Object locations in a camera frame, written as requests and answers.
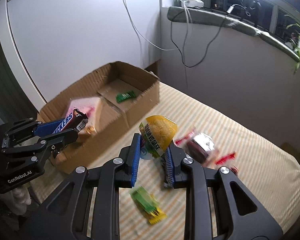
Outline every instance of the yellow-green snack bag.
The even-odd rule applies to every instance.
[[[168,148],[178,126],[162,115],[147,117],[139,125],[141,133],[140,158],[153,160],[159,158]]]

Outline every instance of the green snack package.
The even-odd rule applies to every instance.
[[[130,192],[131,198],[146,212],[146,218],[151,225],[165,219],[167,215],[159,208],[159,203],[154,196],[149,194],[143,187]]]
[[[136,94],[133,92],[133,90],[130,90],[123,94],[117,94],[117,96],[115,97],[115,99],[117,100],[117,103],[121,103],[130,98],[136,98]]]

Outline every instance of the white cable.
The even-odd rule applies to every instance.
[[[123,1],[123,4],[124,4],[124,7],[126,8],[126,10],[127,10],[127,12],[128,12],[128,8],[127,8],[126,0],[122,0],[122,1]],[[132,22],[132,19],[131,19],[131,16],[130,16],[129,12],[128,12],[128,16],[129,16],[129,19],[130,19],[130,21],[131,21],[131,24],[132,24],[132,27],[133,27],[133,22]],[[134,32],[136,33],[136,35],[137,35],[137,37],[138,37],[138,40],[139,40],[139,45],[140,45],[140,63],[142,64],[142,66],[144,66],[144,65],[145,65],[145,63],[144,63],[144,61],[143,61],[143,57],[142,57],[143,53],[142,53],[142,44],[141,44],[141,39],[140,39],[140,37],[139,37],[139,35],[138,35],[138,32],[136,31],[136,29],[135,29],[135,28],[133,28],[133,30],[134,30]]]
[[[185,9],[185,14],[186,14],[186,21],[187,21],[187,31],[186,31],[186,36],[185,36],[185,39],[183,41],[183,46],[182,46],[182,54],[184,56],[184,61],[186,56],[185,56],[185,47],[186,47],[186,44],[187,42],[189,41],[191,35],[192,35],[192,30],[193,30],[193,26],[191,24],[191,32],[190,32],[190,35],[188,37],[188,32],[189,32],[189,18],[190,18],[190,22],[192,23],[192,18],[191,18],[191,14],[190,14],[190,11],[189,9],[186,7],[186,2],[183,1],[183,8]]]
[[[133,20],[132,20],[132,18],[131,18],[131,15],[130,15],[130,13],[129,13],[129,10],[128,10],[127,1],[126,1],[126,0],[122,0],[122,1],[123,1],[123,4],[124,4],[124,7],[126,8],[126,11],[127,11],[128,17],[129,17],[129,20],[130,20],[130,22],[131,22],[131,25],[132,25],[134,31],[137,33],[138,38],[139,38],[139,35],[140,35],[142,38],[144,38],[144,39],[145,39],[146,41],[148,41],[150,44],[152,44],[152,45],[155,46],[156,48],[161,49],[161,50],[164,50],[164,51],[176,50],[176,49],[162,49],[162,48],[160,48],[160,47],[154,45],[154,44],[153,44],[151,41],[149,41],[148,39],[146,39],[146,38],[138,31],[138,29],[137,29],[136,26],[134,25],[134,22],[133,22]]]

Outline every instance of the striped tablecloth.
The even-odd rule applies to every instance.
[[[160,84],[160,103],[147,116],[160,114],[178,124],[179,137],[196,127],[210,135],[222,154],[237,152],[235,166],[238,177],[265,206],[286,232],[300,215],[300,165],[295,158],[260,135],[246,129],[220,112],[195,99]],[[122,147],[131,143],[139,124],[127,131],[88,168],[102,166],[118,156]],[[43,201],[65,178],[49,162],[46,173],[31,181],[38,199]],[[120,237],[133,239],[183,239],[185,199],[183,189],[164,189],[163,170],[158,161],[140,160],[136,186],[143,186],[154,194],[167,218],[149,225],[133,203],[128,189],[120,189]]]

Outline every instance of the pink package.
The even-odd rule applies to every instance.
[[[79,134],[96,132],[95,124],[97,119],[97,113],[101,107],[101,98],[100,97],[91,97],[91,98],[78,98],[71,101],[68,111],[65,116],[68,116],[73,109],[77,108],[82,113],[86,114],[88,117],[88,123]]]

